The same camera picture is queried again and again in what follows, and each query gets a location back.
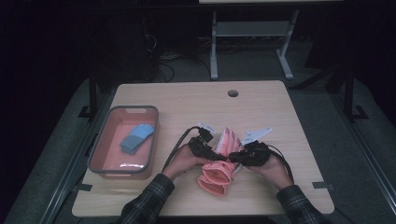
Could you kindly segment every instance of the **folded pink cloth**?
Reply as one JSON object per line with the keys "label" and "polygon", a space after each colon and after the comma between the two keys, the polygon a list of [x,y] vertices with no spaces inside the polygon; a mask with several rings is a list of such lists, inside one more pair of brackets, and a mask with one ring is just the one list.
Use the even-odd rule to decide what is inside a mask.
{"label": "folded pink cloth", "polygon": [[[228,154],[239,149],[240,143],[239,138],[235,137],[235,133],[225,128],[214,151],[228,157]],[[198,178],[198,185],[209,193],[224,196],[227,186],[233,180],[236,165],[230,161],[214,161],[204,165],[203,174]]]}

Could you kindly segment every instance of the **hand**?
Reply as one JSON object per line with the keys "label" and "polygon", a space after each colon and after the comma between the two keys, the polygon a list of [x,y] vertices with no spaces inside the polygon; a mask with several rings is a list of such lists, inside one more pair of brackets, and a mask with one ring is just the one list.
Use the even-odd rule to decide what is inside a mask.
{"label": "hand", "polygon": [[273,155],[263,166],[247,166],[247,168],[262,175],[265,180],[278,190],[293,185],[282,161]]}
{"label": "hand", "polygon": [[168,176],[172,181],[176,177],[186,173],[197,164],[207,164],[212,161],[204,158],[195,157],[192,155],[191,149],[188,145],[182,146],[176,153],[175,157],[163,170],[163,174]]}

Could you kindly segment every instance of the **person's left hand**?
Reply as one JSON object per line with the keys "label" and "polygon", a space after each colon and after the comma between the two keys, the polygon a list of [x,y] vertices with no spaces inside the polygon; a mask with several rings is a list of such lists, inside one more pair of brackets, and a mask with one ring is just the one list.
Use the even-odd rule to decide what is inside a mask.
{"label": "person's left hand", "polygon": [[175,157],[163,170],[163,174],[168,176],[172,181],[176,177],[186,173],[197,164],[211,163],[211,160],[199,158],[192,155],[191,149],[188,145],[182,146],[176,153]]}

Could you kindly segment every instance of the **person's right hand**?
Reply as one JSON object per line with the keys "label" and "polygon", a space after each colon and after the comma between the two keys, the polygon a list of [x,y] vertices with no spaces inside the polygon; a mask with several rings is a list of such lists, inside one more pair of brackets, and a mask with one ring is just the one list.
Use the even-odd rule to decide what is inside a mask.
{"label": "person's right hand", "polygon": [[274,155],[271,155],[263,166],[247,166],[247,168],[262,175],[265,180],[278,190],[293,185],[282,161]]}

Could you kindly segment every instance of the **folded blue cloth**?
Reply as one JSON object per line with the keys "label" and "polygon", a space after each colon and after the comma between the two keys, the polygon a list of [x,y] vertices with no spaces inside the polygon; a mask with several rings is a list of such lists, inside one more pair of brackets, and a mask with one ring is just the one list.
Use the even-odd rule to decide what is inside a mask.
{"label": "folded blue cloth", "polygon": [[147,137],[154,132],[154,128],[149,124],[139,124],[120,143],[123,152],[134,155]]}

